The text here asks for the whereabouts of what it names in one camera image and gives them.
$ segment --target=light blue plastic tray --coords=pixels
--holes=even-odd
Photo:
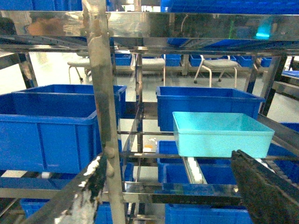
[[[254,158],[267,155],[274,131],[242,113],[173,112],[180,156],[231,157],[242,150]]]

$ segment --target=metal pole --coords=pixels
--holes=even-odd
[[[143,101],[142,101],[142,54],[136,55],[135,63],[135,79],[136,79],[136,111],[140,110],[140,117],[137,123],[137,150],[143,152]]]
[[[257,57],[253,57],[253,62],[254,63],[251,68],[251,74],[250,76],[247,77],[245,87],[244,87],[244,91],[249,93],[253,92],[253,88],[256,83],[256,77],[258,75],[258,69],[261,66]]]
[[[182,75],[186,76],[188,74],[188,69],[189,69],[189,55],[184,55],[183,56],[182,67],[183,67]]]
[[[29,53],[19,54],[19,67],[27,89],[37,87],[36,75],[33,70]]]
[[[141,12],[141,0],[134,0],[134,11]]]
[[[82,4],[102,148],[106,147],[104,153],[110,154],[111,149],[115,155],[107,161],[107,167],[111,165],[114,172],[107,177],[112,220],[115,224],[125,224],[106,1],[82,0]]]
[[[285,67],[285,62],[287,60],[287,56],[281,56],[281,57],[273,57],[269,71],[268,76],[265,79],[265,83],[263,85],[261,97],[264,97],[266,99],[266,102],[262,104],[260,113],[262,115],[267,116],[272,100],[275,95],[275,89],[273,89],[273,83],[274,81],[279,81],[281,78],[281,74]]]

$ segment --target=storage rack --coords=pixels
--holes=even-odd
[[[144,4],[156,4],[146,1]],[[299,133],[288,129],[281,124],[266,117],[276,89],[273,84],[280,81],[282,70],[288,55],[299,54],[298,29],[292,26],[297,23],[297,15],[237,15],[237,14],[188,14],[192,21],[187,21],[184,26],[189,29],[180,33],[180,25],[187,13],[140,13],[140,12],[106,12],[105,0],[83,0],[83,12],[51,12],[57,18],[65,19],[65,35],[57,37],[57,34],[30,36],[23,29],[31,23],[29,11],[0,11],[2,17],[9,18],[15,25],[15,34],[2,34],[0,48],[5,51],[27,53],[29,51],[43,52],[86,52],[88,50],[93,74],[93,86],[98,108],[98,117],[101,132],[102,145],[112,148],[115,157],[109,159],[113,165],[114,176],[107,179],[108,192],[102,195],[103,201],[110,201],[113,222],[124,224],[127,221],[124,202],[128,203],[199,203],[199,204],[231,204],[240,202],[240,196],[234,191],[235,186],[223,185],[192,185],[197,192],[204,191],[205,195],[190,192],[176,192],[173,197],[173,184],[152,184],[141,182],[121,183],[120,156],[125,160],[137,163],[140,166],[151,163],[155,158],[179,158],[178,155],[143,153],[143,135],[172,135],[172,133],[147,133],[142,130],[143,119],[157,117],[157,104],[144,103],[142,101],[142,54],[143,53],[172,53],[172,54],[222,54],[222,55],[254,55],[254,65],[248,76],[245,91],[252,93],[259,64],[258,57],[273,57],[266,81],[263,86],[262,97],[266,102],[262,105],[258,120],[275,130],[273,140],[289,151],[299,155]],[[140,6],[140,0],[134,1],[135,6]],[[223,24],[231,24],[231,21],[243,21],[244,26],[251,24],[257,29],[258,23],[271,16],[276,22],[277,31],[269,40],[253,41],[251,43],[239,43],[228,48],[204,48],[223,39],[240,39],[231,36],[230,28]],[[198,30],[198,24],[205,21],[205,26]],[[84,40],[72,37],[87,37],[87,45]],[[136,104],[135,120],[131,132],[117,131],[113,83],[115,69],[112,69],[110,54],[115,53],[110,47],[109,38],[122,45],[121,49],[129,49],[135,53],[136,71]],[[167,38],[188,38],[185,45],[171,47],[167,44]],[[109,113],[102,113],[101,108],[109,108]],[[109,120],[110,126],[102,126],[100,120]],[[124,152],[118,152],[118,134],[129,134],[124,146]],[[137,136],[138,153],[132,153],[131,142]],[[282,159],[279,157],[267,157],[266,160]],[[50,186],[42,179],[28,180],[26,178],[11,179],[0,178],[0,197],[12,198],[52,198],[64,185]],[[139,216],[132,219],[156,219],[156,217]]]

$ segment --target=metal shelf frame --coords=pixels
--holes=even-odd
[[[150,0],[142,2],[144,4],[157,4]],[[140,0],[121,1],[122,4],[134,3],[136,7],[141,6],[142,2]],[[88,50],[103,154],[110,155],[107,159],[107,166],[112,172],[112,175],[107,177],[107,189],[102,193],[101,200],[110,202],[114,223],[128,223],[125,202],[237,205],[241,201],[239,193],[235,191],[235,185],[161,184],[121,181],[120,158],[123,159],[124,166],[126,166],[128,161],[133,161],[138,164],[138,170],[140,170],[142,164],[152,164],[152,159],[154,158],[178,157],[178,155],[143,153],[143,135],[172,134],[146,133],[142,129],[143,119],[157,117],[157,104],[144,103],[142,101],[143,53],[254,55],[255,62],[245,84],[244,90],[246,92],[252,92],[254,88],[260,68],[257,58],[272,56],[273,59],[262,91],[262,97],[266,98],[266,102],[261,107],[260,113],[262,115],[259,116],[258,120],[276,131],[274,140],[277,143],[299,156],[299,133],[266,117],[274,94],[276,90],[279,90],[277,82],[280,81],[287,55],[299,55],[299,31],[291,25],[299,21],[299,15],[106,12],[105,0],[82,0],[82,5],[82,12],[50,13],[51,16],[63,21],[64,28],[61,33],[47,29],[39,33],[30,33],[24,29],[24,27],[32,24],[30,19],[31,13],[35,13],[42,18],[45,12],[0,11],[2,18],[8,19],[14,24],[14,27],[10,27],[9,32],[0,30],[0,49],[12,52],[25,52],[24,56],[27,62],[30,62],[29,54],[27,53],[30,51],[86,52]],[[191,19],[183,23],[186,15]],[[251,43],[236,44],[225,49],[207,47],[220,40],[240,40],[241,38],[235,33],[237,26],[246,26],[257,30],[259,22],[266,21],[269,17],[275,21],[275,25],[273,24],[272,34],[268,40],[257,40],[253,34],[246,38],[246,40],[254,40]],[[87,43],[84,39],[78,39],[78,37],[86,38]],[[116,67],[110,61],[110,55],[114,55],[115,51],[111,48],[111,45],[114,45],[114,43],[109,41],[110,37],[114,38],[114,41],[120,45],[121,49],[129,49],[132,53],[135,53],[135,120],[129,133],[120,131],[120,127],[116,126],[113,93],[113,84],[116,83]],[[167,44],[168,38],[187,38],[188,40],[181,47],[173,47]],[[183,74],[186,74],[188,71],[187,58],[184,57],[183,59]],[[26,66],[24,70],[33,70],[30,63]],[[37,85],[36,79],[32,74],[31,76],[25,75],[30,83],[26,87]],[[125,133],[129,134],[129,137],[124,145],[123,152],[119,153],[117,140],[120,134]],[[137,136],[138,152],[132,153],[132,143],[135,136]],[[297,157],[266,158],[266,160],[274,159],[298,160]],[[78,174],[77,181],[82,176],[82,173]],[[52,198],[54,195],[59,194],[60,190],[65,186],[71,189],[74,183],[72,181],[68,184],[64,180],[49,182],[48,180],[32,178],[0,178],[0,196]],[[47,209],[49,210],[51,206],[55,206],[54,202],[50,202]],[[39,213],[34,217],[38,220],[42,215],[44,214]],[[140,215],[130,218],[133,220],[148,219],[148,217]]]

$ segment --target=blue crate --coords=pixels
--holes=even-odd
[[[1,1],[1,10],[82,11],[81,0],[8,0]]]
[[[182,44],[184,44],[187,40],[187,38],[168,38],[167,43],[169,45],[179,47]]]
[[[178,67],[180,66],[180,61],[181,61],[181,55],[169,54],[166,55],[165,65],[167,67]]]
[[[236,184],[229,165],[201,164],[200,169],[208,184]],[[189,183],[185,166],[168,164],[163,168],[163,183]]]
[[[296,132],[299,132],[299,123],[282,122],[281,124],[288,127],[288,128],[290,128],[290,129],[293,129]]]
[[[282,74],[285,76],[299,78],[299,71],[284,71]]]
[[[15,92],[0,104],[0,170],[78,173],[101,152],[93,95]]]
[[[243,113],[173,112],[173,126],[178,154],[184,157],[231,157],[241,148],[253,158],[265,158],[274,135]]]
[[[125,181],[133,181],[133,170],[133,163],[127,163],[127,168],[125,171]],[[20,200],[20,205],[25,212],[26,218],[29,218],[41,207],[43,207],[48,201],[49,200],[47,199],[23,198]],[[103,204],[99,205],[95,224],[112,224],[112,215],[109,203],[104,202]]]
[[[222,14],[298,14],[297,1],[162,0],[168,12]]]
[[[285,148],[271,144],[268,155],[273,156],[296,156]],[[299,183],[299,162],[297,161],[274,161],[279,168],[287,175],[294,183]]]
[[[271,64],[271,60],[272,60],[271,57],[263,57],[261,61],[261,66],[264,68],[268,68]]]
[[[208,184],[236,184],[229,166],[201,165],[201,170]],[[189,183],[184,165],[164,167],[165,183]],[[167,224],[252,224],[244,207],[225,206],[221,209],[209,205],[165,205],[165,223]]]
[[[116,121],[118,115],[123,118],[126,111],[126,85],[113,86]],[[65,94],[93,94],[92,85],[54,84],[22,90],[19,92],[65,93]]]
[[[253,224],[245,208],[213,209],[202,206],[165,205],[167,224]]]
[[[192,67],[199,67],[201,63],[201,57],[200,55],[190,55],[189,56],[189,62]]]
[[[202,87],[157,87],[158,126],[173,131],[173,112],[244,113],[257,118],[265,100],[236,89]]]
[[[130,66],[132,61],[131,54],[115,54],[115,62],[118,66]]]
[[[157,143],[157,154],[178,154],[178,148],[175,141],[161,140]],[[208,159],[197,159],[199,164],[218,164],[218,165],[229,165],[230,160],[208,160]],[[183,164],[182,159],[157,159],[158,164],[158,181],[163,181],[163,169],[164,166],[169,164]]]
[[[242,67],[250,68],[253,65],[253,60],[251,56],[236,56],[236,59]]]

